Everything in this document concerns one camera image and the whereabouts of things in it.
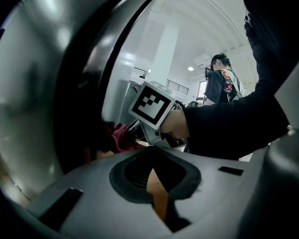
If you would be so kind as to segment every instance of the printed graphic on shirt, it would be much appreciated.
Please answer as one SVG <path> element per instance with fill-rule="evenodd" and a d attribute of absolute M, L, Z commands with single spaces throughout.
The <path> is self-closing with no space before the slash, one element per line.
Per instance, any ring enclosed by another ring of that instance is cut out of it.
<path fill-rule="evenodd" d="M 168 98 L 145 86 L 132 111 L 156 125 L 169 104 Z"/>
<path fill-rule="evenodd" d="M 230 79 L 230 76 L 229 76 L 229 74 L 226 72 L 226 71 L 223 71 L 222 72 L 222 75 L 226 78 L 226 79 Z"/>
<path fill-rule="evenodd" d="M 225 92 L 229 93 L 233 90 L 233 86 L 229 82 L 224 83 L 224 90 Z"/>

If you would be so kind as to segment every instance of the white marker cube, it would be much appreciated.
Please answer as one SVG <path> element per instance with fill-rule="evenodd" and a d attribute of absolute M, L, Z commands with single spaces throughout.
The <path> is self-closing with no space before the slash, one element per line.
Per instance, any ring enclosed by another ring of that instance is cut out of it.
<path fill-rule="evenodd" d="M 144 82 L 129 113 L 156 130 L 175 103 L 172 95 L 171 90 L 157 82 Z"/>

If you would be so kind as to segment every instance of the person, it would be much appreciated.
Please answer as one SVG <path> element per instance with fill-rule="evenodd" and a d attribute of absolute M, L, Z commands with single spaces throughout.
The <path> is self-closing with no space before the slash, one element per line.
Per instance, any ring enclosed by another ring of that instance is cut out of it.
<path fill-rule="evenodd" d="M 204 105 L 227 103 L 248 95 L 243 84 L 234 73 L 229 58 L 224 54 L 215 55 L 210 63 L 212 73 L 208 76 Z"/>
<path fill-rule="evenodd" d="M 299 61 L 299 0 L 244 4 L 259 75 L 255 91 L 228 103 L 171 111 L 160 127 L 175 138 L 189 137 L 193 154 L 237 160 L 287 132 L 289 122 L 274 95 Z"/>
<path fill-rule="evenodd" d="M 198 102 L 191 101 L 190 103 L 188 103 L 188 106 L 186 106 L 186 108 L 188 108 L 188 107 L 197 107 L 197 106 L 200 106 L 200 104 Z"/>

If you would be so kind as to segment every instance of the curved gray surface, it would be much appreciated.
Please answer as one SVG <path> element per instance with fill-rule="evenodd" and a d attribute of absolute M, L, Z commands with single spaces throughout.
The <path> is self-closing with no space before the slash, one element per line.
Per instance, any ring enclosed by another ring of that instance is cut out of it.
<path fill-rule="evenodd" d="M 52 117 L 59 68 L 73 37 L 107 1 L 27 0 L 16 7 L 3 25 L 0 155 L 14 183 L 29 198 L 63 174 L 55 152 Z M 121 32 L 141 1 L 146 0 L 117 1 L 112 17 L 105 20 L 100 16 L 106 26 L 97 43 L 102 56 L 90 60 L 90 68 L 104 70 Z"/>
<path fill-rule="evenodd" d="M 290 125 L 294 129 L 299 129 L 299 62 L 275 93 L 275 97 Z"/>
<path fill-rule="evenodd" d="M 175 202 L 181 218 L 192 224 L 171 233 L 150 204 L 131 203 L 111 186 L 111 169 L 120 161 L 141 150 L 127 151 L 94 161 L 75 169 L 49 186 L 28 210 L 40 217 L 70 187 L 83 190 L 60 232 L 70 237 L 93 238 L 234 238 L 238 223 L 258 180 L 264 150 L 252 160 L 239 162 L 216 159 L 165 149 L 169 153 L 195 165 L 202 181 L 193 195 Z M 241 176 L 218 169 L 221 166 L 243 169 Z"/>

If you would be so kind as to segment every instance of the black rubber opening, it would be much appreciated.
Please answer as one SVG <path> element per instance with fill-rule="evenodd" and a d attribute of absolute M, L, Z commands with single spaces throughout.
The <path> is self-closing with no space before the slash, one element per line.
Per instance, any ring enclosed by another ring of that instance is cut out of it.
<path fill-rule="evenodd" d="M 189 198 L 201 181 L 196 166 L 156 146 L 150 146 L 116 164 L 110 172 L 111 185 L 130 202 L 152 203 L 151 194 L 146 192 L 152 169 L 171 201 Z"/>

